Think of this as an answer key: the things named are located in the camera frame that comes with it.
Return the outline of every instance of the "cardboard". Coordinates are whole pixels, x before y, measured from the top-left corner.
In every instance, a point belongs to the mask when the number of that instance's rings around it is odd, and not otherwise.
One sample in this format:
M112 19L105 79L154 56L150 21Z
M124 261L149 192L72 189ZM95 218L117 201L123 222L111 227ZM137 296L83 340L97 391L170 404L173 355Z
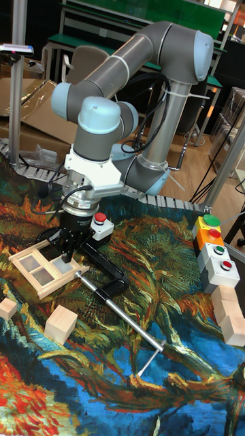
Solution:
M9 123L5 117L0 117L0 138L9 137ZM58 163L64 160L66 154L68 154L70 145L66 144L52 136L34 129L21 123L20 126L20 154L21 151L33 151L35 152L37 145L40 145L43 149L51 150L57 153Z
M1 62L0 62L0 79L2 78L10 78L11 77L11 67L7 64L7 60L3 61L7 57L1 56ZM24 79L41 79L43 80L45 76L44 71L42 71L41 63L39 61L35 61L31 58L24 58L24 67L23 67L23 78Z
M50 80L36 90L22 105L21 121L62 142L72 144L77 125L56 115L51 108L51 95L56 84Z
M0 80L0 116L10 115L10 83L11 79L4 78ZM43 80L40 79L23 79L22 81L22 104L42 85Z

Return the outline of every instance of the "metal rod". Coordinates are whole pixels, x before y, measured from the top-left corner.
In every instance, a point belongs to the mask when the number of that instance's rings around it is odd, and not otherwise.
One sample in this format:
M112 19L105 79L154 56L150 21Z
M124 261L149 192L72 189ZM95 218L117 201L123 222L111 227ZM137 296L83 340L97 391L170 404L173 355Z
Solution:
M90 280L86 277L83 277L82 272L78 271L75 274L75 278L81 280L85 286L91 291L96 291L97 286L95 286ZM163 346L153 337L151 334L147 333L142 327L137 324L137 322L133 321L120 307L115 305L112 300L106 300L106 305L109 306L114 312L116 312L126 323L128 323L133 329L138 332L147 342L149 342L154 348L158 350L158 352L163 352Z
M162 341L161 345L164 346L166 344L166 341ZM138 372L138 376L141 377L143 372L146 370L146 368L149 366L149 364L153 361L153 359L155 359L156 355L159 353L159 350L156 349L155 353L151 356L151 358L148 360L148 362L146 362L146 364L144 365L144 367L142 368L141 371Z
M214 203L225 183L227 177L229 177L229 173L234 167L236 160L242 147L245 144L245 118L242 121L241 127L239 128L233 144L231 145L229 152L224 160L224 163L220 167L216 178L212 184L210 191L208 192L207 197L205 198L203 204L201 205L201 210L204 211L206 208L212 208Z
M15 45L25 44L25 32L27 23L27 0L14 0L12 43ZM11 68L10 85L10 163L18 169L20 148L20 107L22 97L24 57L13 64Z

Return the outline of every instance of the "emergency stop button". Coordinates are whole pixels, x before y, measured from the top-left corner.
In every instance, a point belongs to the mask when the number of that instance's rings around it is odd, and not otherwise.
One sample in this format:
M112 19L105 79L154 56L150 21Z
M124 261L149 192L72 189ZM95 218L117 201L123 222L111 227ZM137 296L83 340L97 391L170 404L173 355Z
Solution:
M95 224L103 225L106 220L106 215L102 212L95 213Z
M210 230L208 230L208 233L214 239L218 239L221 237L221 233L216 229L210 229Z

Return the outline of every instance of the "sticker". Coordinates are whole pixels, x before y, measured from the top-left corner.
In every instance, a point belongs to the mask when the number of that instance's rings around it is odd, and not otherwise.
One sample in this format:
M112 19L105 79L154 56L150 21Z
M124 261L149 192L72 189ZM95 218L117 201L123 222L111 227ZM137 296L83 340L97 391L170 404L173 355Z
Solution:
M78 204L78 208L89 209L89 207L90 207L89 203L79 203Z

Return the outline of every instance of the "green button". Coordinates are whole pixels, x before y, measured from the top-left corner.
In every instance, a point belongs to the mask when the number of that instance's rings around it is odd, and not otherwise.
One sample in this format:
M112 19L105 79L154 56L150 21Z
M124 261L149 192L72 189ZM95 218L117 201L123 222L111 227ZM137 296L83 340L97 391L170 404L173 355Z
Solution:
M225 249L223 249L223 247L220 247L219 245L217 245L216 250L221 251L221 253L224 253L225 251Z
M205 223L206 223L207 225L209 225L210 227L218 227L218 225L221 224L221 223L220 223L220 220L219 220L217 217L215 217L214 215L211 215L211 214L209 214L209 213L206 213L206 214L203 216L203 220L204 220Z
M225 249L223 247L221 247L220 245L217 245L214 247L214 252L216 254L223 254L225 252Z

